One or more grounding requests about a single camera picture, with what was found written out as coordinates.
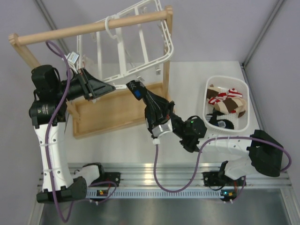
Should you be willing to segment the white plastic clip hanger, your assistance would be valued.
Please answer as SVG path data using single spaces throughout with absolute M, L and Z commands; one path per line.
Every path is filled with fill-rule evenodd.
M 115 19 L 123 19 L 127 20 L 128 18 L 134 18 L 137 16 L 147 15 L 147 6 L 152 6 L 154 11 L 149 13 L 150 14 L 150 22 L 157 21 L 157 25 L 160 29 L 160 34 L 164 41 L 164 53 L 162 56 L 156 59 L 150 59 L 149 52 L 150 50 L 146 46 L 145 42 L 145 34 L 142 28 L 142 24 L 146 23 L 145 20 L 142 22 L 136 22 L 131 20 L 130 25 L 137 27 L 137 32 L 139 36 L 139 43 L 138 45 L 141 47 L 142 50 L 142 59 L 143 62 L 139 65 L 135 64 L 131 55 L 129 54 L 128 50 L 125 47 L 125 38 L 123 37 L 121 27 L 115 28 L 115 34 L 112 34 L 112 28 L 109 27 L 109 22 Z M 105 19 L 99 20 L 100 23 L 104 23 L 105 31 L 107 35 L 112 39 L 114 42 L 117 43 L 117 50 L 118 50 L 118 58 L 119 58 L 119 68 L 120 72 L 116 75 L 110 76 L 108 78 L 103 78 L 103 53 L 102 53 L 102 44 L 101 44 L 101 35 L 100 31 L 92 32 L 91 35 L 93 36 L 95 42 L 97 43 L 97 73 L 98 77 L 102 79 L 104 82 L 113 83 L 114 81 L 131 76 L 137 75 L 138 79 L 142 78 L 139 74 L 151 67 L 156 68 L 156 74 L 160 74 L 161 70 L 159 65 L 166 64 L 170 62 L 170 58 L 173 55 L 173 42 L 171 39 L 171 31 L 167 25 L 167 19 L 158 18 L 155 15 L 157 13 L 167 13 L 168 17 L 172 15 L 172 9 L 163 10 L 161 3 L 159 0 L 142 0 L 114 15 L 108 16 Z

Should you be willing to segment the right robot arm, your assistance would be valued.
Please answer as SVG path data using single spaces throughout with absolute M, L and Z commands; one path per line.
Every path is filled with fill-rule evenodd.
M 213 135 L 206 137 L 207 128 L 199 116 L 191 116 L 186 121 L 173 111 L 174 102 L 169 102 L 147 90 L 142 98 L 145 103 L 145 120 L 156 151 L 159 151 L 160 137 L 173 133 L 180 139 L 182 147 L 200 156 L 205 152 L 227 153 L 238 159 L 222 162 L 217 177 L 221 186 L 229 186 L 235 180 L 249 174 L 259 173 L 268 177 L 278 177 L 284 147 L 263 130 L 255 130 L 248 136 Z

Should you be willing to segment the white sock with red trim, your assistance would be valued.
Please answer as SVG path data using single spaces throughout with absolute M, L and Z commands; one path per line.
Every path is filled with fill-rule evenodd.
M 94 68 L 94 61 L 89 57 L 87 57 L 85 54 L 83 55 L 82 58 L 82 64 L 87 71 L 92 71 Z

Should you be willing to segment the black blue sports sock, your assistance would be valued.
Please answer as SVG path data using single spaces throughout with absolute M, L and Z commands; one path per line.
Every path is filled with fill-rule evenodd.
M 142 100 L 144 103 L 146 103 L 148 89 L 141 81 L 131 80 L 126 84 L 126 86 L 138 101 Z

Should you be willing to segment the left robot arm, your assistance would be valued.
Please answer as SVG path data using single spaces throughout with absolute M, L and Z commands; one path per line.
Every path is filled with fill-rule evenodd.
M 29 116 L 43 165 L 43 185 L 36 200 L 63 203 L 84 199 L 88 186 L 103 185 L 106 175 L 100 163 L 87 164 L 78 175 L 71 175 L 64 144 L 67 101 L 78 97 L 94 100 L 115 91 L 115 87 L 93 77 L 85 68 L 71 71 L 69 79 L 61 80 L 56 68 L 41 65 L 32 70 L 31 79 L 36 89 Z

